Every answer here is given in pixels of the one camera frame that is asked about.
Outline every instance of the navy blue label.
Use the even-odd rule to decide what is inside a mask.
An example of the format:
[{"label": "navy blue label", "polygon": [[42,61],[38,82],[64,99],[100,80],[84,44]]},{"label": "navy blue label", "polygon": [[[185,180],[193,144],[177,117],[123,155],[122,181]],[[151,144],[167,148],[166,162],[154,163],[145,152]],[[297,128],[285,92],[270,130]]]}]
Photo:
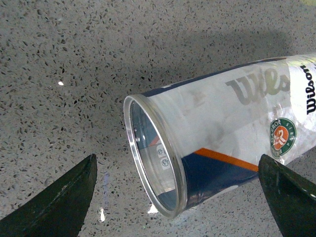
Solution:
[{"label": "navy blue label", "polygon": [[233,185],[242,185],[258,177],[258,173],[233,164],[192,153],[182,158],[187,179],[186,209]]}]

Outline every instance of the clear plastic rim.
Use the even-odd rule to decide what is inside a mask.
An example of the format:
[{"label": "clear plastic rim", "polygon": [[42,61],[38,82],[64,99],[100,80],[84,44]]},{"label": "clear plastic rim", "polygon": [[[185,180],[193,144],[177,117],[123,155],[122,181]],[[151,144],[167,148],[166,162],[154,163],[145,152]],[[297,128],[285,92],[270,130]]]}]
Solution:
[{"label": "clear plastic rim", "polygon": [[[137,103],[138,106],[141,107],[143,112],[149,118],[150,122],[155,127],[155,130],[162,144],[164,145],[166,149],[166,153],[170,160],[171,168],[173,171],[173,178],[174,178],[175,190],[176,190],[176,205],[173,210],[167,209],[159,201],[144,171],[142,159],[140,157],[140,154],[136,145],[135,135],[134,135],[133,126],[132,126],[132,120],[131,120],[131,105],[133,102]],[[150,106],[148,102],[148,99],[143,95],[130,95],[125,98],[124,120],[125,120],[128,140],[129,140],[133,158],[137,167],[137,171],[149,199],[162,215],[168,218],[176,217],[178,214],[180,214],[181,212],[185,210],[186,203],[187,203],[187,184],[186,184],[186,177],[185,177],[184,168],[182,166],[182,162],[181,160],[179,161],[177,159],[175,152],[172,149],[171,144],[166,135],[166,131],[165,131],[166,124],[163,125],[162,121],[160,121],[160,119],[157,118],[154,109],[152,108],[152,106]]]}]

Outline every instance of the can opening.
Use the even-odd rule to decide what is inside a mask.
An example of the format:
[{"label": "can opening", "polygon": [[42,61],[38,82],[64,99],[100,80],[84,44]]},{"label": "can opening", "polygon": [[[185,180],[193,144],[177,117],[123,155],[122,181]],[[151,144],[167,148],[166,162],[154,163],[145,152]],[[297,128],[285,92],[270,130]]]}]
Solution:
[{"label": "can opening", "polygon": [[130,114],[139,156],[135,161],[141,163],[142,172],[158,201],[166,209],[173,211],[177,202],[176,184],[165,145],[149,117],[134,101],[131,103]]}]

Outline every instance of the orange stripe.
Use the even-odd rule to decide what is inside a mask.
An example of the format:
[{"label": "orange stripe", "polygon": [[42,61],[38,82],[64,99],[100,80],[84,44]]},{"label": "orange stripe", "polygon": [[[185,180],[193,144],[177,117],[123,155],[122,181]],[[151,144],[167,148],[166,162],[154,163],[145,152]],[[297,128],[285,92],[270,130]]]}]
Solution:
[{"label": "orange stripe", "polygon": [[155,145],[158,141],[159,141],[159,137],[158,137],[158,135],[153,139],[153,141],[148,145],[149,147],[150,146],[153,146],[153,145]]},{"label": "orange stripe", "polygon": [[236,166],[258,172],[258,166],[254,165],[254,164],[245,162],[245,161],[237,159],[235,157],[227,156],[227,155],[219,153],[219,152],[211,151],[211,150],[206,149],[206,148],[202,148],[202,149],[196,151],[195,154],[198,154],[198,155],[201,155],[204,157],[208,157],[208,158],[212,158],[212,159],[216,159],[216,160],[220,160],[220,161],[223,161],[223,162],[226,162],[229,164],[234,164]]}]

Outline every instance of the orange logo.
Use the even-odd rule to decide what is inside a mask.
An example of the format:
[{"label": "orange logo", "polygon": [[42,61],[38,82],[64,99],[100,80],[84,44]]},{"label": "orange logo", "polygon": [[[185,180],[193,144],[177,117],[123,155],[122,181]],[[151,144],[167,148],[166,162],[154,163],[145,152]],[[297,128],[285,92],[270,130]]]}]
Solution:
[{"label": "orange logo", "polygon": [[270,124],[270,149],[274,158],[287,153],[296,139],[294,123],[287,118],[277,118]]},{"label": "orange logo", "polygon": [[288,131],[283,126],[278,126],[274,132],[274,142],[273,146],[278,151],[280,150],[287,142]]}]

